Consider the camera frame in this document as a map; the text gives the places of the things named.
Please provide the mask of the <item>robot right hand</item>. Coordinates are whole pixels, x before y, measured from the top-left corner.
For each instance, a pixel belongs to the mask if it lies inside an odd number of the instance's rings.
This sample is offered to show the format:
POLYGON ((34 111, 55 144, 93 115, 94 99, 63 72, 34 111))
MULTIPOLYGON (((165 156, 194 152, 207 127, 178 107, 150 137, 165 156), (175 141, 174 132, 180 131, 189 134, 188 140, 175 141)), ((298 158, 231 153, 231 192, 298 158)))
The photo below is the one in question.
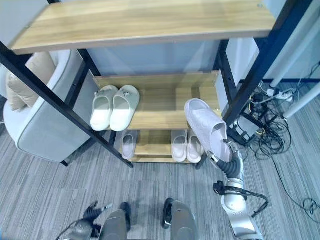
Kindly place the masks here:
POLYGON ((211 151, 207 152, 208 158, 214 166, 225 173, 228 179, 238 179, 243 182, 244 160, 238 146, 228 139, 224 139, 222 142, 227 145, 231 151, 231 161, 223 161, 211 151))

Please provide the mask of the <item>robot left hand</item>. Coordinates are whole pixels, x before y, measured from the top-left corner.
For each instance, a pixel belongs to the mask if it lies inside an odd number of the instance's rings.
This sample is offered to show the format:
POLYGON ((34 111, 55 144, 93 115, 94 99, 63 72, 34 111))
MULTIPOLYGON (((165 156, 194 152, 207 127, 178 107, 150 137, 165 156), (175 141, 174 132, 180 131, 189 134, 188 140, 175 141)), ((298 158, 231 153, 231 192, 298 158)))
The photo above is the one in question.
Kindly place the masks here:
POLYGON ((94 201, 90 206, 85 210, 83 214, 83 219, 88 221, 91 225, 94 225, 95 220, 106 210, 110 209, 113 206, 113 203, 108 203, 103 207, 97 207, 98 201, 94 201))

